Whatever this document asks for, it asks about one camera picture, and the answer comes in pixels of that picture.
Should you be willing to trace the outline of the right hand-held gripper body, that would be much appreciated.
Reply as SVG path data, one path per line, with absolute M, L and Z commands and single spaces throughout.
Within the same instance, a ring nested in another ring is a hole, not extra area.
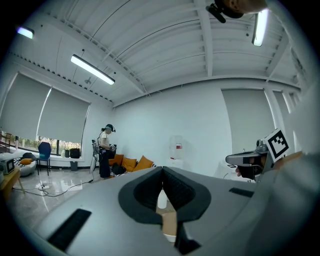
M 289 149 L 284 133 L 277 128 L 265 138 L 258 139 L 254 150 L 228 155 L 225 161 L 236 167 L 260 165 L 264 173 L 272 170 L 276 162 L 286 156 Z

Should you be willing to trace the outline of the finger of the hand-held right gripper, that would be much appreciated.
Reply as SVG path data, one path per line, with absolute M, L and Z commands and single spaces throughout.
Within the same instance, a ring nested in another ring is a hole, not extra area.
M 240 166 L 238 165 L 236 168 L 236 173 L 238 177 L 243 177 L 250 180 L 255 180 L 256 176 L 262 173 L 261 165 L 251 165 L 251 166 Z

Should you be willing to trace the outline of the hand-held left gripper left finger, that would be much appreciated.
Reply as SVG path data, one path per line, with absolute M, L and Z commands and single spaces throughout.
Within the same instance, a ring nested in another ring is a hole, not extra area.
M 163 169 L 157 167 L 126 183 L 118 193 L 122 210 L 140 224 L 161 225 L 163 218 L 156 213 L 158 197 L 163 188 Z

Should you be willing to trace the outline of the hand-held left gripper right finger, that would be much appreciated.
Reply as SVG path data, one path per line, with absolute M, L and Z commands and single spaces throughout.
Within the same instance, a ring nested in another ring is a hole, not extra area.
M 187 235 L 184 223 L 198 220 L 211 203 L 211 193 L 202 184 L 164 166 L 162 187 L 176 211 L 176 240 L 174 246 L 186 255 L 201 245 Z

